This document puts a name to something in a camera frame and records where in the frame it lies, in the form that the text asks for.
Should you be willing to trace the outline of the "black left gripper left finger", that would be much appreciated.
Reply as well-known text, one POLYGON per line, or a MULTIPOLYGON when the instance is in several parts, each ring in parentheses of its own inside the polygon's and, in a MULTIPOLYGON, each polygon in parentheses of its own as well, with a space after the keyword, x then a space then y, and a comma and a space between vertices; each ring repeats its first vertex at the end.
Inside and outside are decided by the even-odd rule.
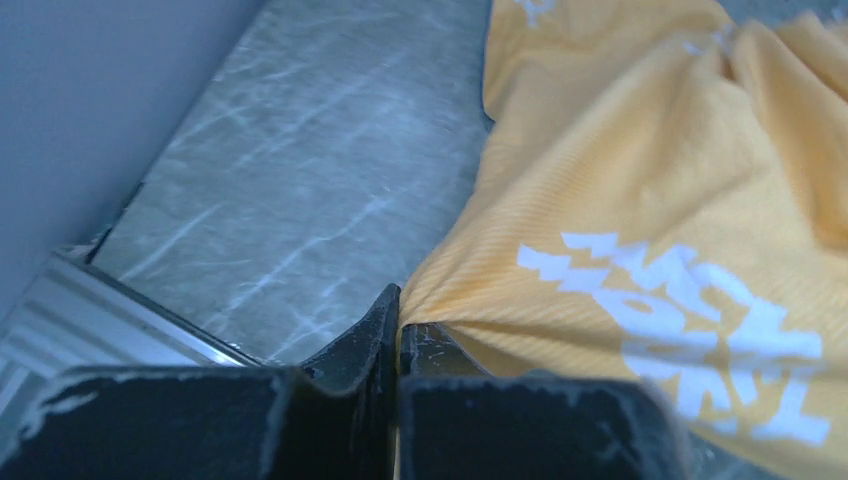
POLYGON ((398 286, 282 367, 85 367, 50 382, 5 479, 387 479, 398 286))

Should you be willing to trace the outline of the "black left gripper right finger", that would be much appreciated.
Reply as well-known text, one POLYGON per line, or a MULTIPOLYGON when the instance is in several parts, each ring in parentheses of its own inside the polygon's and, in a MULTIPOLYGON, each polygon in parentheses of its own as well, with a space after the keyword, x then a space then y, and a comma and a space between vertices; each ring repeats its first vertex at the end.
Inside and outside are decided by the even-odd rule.
POLYGON ((689 479, 691 444, 647 381, 497 377, 436 325, 399 347, 402 479, 689 479))

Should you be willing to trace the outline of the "blue and orange pillowcase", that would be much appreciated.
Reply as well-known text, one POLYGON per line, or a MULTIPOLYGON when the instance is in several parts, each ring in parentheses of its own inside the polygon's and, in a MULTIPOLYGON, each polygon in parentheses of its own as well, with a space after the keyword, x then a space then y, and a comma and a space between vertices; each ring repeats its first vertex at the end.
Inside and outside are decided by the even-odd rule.
POLYGON ((847 475, 847 20, 496 1, 474 191, 401 295, 484 368, 649 379, 698 434, 847 475))

